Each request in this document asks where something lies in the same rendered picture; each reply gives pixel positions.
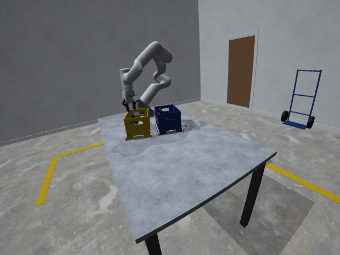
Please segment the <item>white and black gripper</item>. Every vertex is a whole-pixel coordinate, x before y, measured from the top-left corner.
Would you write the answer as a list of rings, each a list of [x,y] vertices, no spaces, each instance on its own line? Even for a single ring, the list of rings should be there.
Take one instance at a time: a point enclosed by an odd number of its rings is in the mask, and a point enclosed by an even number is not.
[[[136,110],[136,102],[133,100],[133,98],[132,97],[130,97],[130,95],[135,95],[135,93],[134,93],[134,90],[133,89],[131,89],[131,90],[127,90],[127,91],[122,91],[122,97],[123,97],[123,102],[122,102],[122,104],[126,107],[126,110],[129,112],[130,110],[129,110],[129,107],[128,107],[128,105],[129,105],[129,103],[131,103],[132,102],[132,107],[133,107],[133,109],[135,109]]]

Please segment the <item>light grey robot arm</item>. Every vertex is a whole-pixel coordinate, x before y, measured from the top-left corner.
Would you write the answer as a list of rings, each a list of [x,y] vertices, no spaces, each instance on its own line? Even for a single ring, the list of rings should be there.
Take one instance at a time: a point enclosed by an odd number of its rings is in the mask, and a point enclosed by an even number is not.
[[[156,54],[156,55],[155,55]],[[133,89],[132,83],[141,75],[143,67],[153,59],[156,63],[157,70],[153,74],[153,79],[158,84],[151,84],[144,92],[141,98],[138,95],[130,95],[135,102],[143,101],[149,106],[151,100],[163,88],[167,88],[171,84],[171,79],[166,76],[166,63],[172,61],[172,54],[163,47],[159,42],[152,42],[134,61],[134,65],[131,69],[120,69],[120,77],[122,83],[122,89],[124,91]],[[163,61],[162,61],[163,60]],[[159,75],[158,75],[159,74]],[[149,106],[150,107],[150,106]]]

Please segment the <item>white paper pick list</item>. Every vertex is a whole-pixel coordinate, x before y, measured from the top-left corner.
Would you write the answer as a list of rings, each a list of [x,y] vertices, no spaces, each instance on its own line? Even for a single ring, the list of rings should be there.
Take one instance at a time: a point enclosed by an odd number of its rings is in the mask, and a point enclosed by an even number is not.
[[[188,129],[184,122],[181,123],[181,126],[183,127],[183,129]]]

